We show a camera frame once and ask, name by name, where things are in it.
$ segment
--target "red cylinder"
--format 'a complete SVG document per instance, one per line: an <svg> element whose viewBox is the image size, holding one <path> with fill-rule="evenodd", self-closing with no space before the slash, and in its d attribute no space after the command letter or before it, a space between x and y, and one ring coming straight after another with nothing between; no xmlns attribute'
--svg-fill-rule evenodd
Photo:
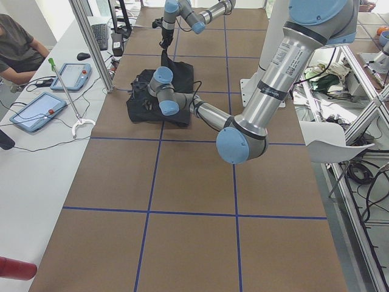
<svg viewBox="0 0 389 292"><path fill-rule="evenodd" d="M30 280L38 268L33 263L0 257L0 277L15 280Z"/></svg>

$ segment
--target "white desk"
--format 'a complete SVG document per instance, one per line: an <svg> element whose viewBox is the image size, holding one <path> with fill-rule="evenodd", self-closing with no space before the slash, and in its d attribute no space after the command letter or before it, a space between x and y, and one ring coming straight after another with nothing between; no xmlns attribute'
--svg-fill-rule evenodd
<svg viewBox="0 0 389 292"><path fill-rule="evenodd" d="M92 18L90 22L106 23L107 20ZM60 68L65 62L78 62L76 56L79 52L89 51L77 22L74 21L49 57L52 57ZM109 53L102 51L102 56L105 60ZM90 63L92 66L92 74L83 88L85 90L98 78L98 72L91 58L80 63ZM46 60L33 79L48 75L54 74ZM17 101L27 103L44 91L51 92L49 88L39 88L33 92L23 91ZM82 91L71 95L75 99L81 93ZM67 100L64 93L55 95ZM97 120L105 95L103 83L99 80L85 94L91 103L85 118ZM88 105L82 98L75 104L80 114ZM13 106L12 109L17 111L18 107ZM12 114L9 111L0 125L9 124ZM70 126L76 122L70 105L62 110L57 118ZM78 127L77 138L88 137L92 127L91 124ZM16 142L17 147L31 150L73 139L71 129L59 120L49 122L32 134L14 125L1 129ZM85 139L34 153L15 148L5 151L0 148L0 256L40 264L87 143L88 139ZM31 283L32 280L0 278L0 291L28 291Z"/></svg>

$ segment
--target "brown table surface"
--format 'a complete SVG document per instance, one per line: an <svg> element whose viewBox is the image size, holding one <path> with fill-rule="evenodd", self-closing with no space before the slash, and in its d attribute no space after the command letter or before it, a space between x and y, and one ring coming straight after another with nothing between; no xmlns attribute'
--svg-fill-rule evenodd
<svg viewBox="0 0 389 292"><path fill-rule="evenodd" d="M194 117L129 121L130 83L160 63L162 15L140 13L30 291L346 291L291 102L268 151L241 165ZM205 101L240 113L267 25L264 10L236 9L200 35L177 29L169 55L193 64Z"/></svg>

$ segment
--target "tablet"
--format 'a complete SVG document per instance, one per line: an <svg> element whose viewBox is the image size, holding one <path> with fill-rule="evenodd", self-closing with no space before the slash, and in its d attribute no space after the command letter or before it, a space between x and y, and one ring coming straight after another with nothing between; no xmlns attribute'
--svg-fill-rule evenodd
<svg viewBox="0 0 389 292"><path fill-rule="evenodd" d="M27 132L35 132L51 121L51 118L56 116L65 106L64 100L44 92L14 114L10 121Z"/></svg>
<svg viewBox="0 0 389 292"><path fill-rule="evenodd" d="M91 74L91 65L87 63L65 63L58 73L61 75L68 91L78 91L84 86ZM62 84L58 77L54 79L50 89L54 91L63 91Z"/></svg>

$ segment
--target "person's arm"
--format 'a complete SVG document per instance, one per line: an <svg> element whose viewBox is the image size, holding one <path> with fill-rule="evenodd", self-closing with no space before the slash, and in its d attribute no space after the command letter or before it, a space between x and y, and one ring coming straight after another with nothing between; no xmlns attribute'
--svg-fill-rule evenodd
<svg viewBox="0 0 389 292"><path fill-rule="evenodd" d="M39 54L41 54L44 58L47 57L49 54L49 50L45 48L39 41L36 39L33 39L30 43L30 47L32 47L34 50L36 50Z"/></svg>
<svg viewBox="0 0 389 292"><path fill-rule="evenodd" d="M17 73L14 69L9 67L8 69L0 72L0 76L7 79L17 85L25 84L31 80L36 71L20 72Z"/></svg>

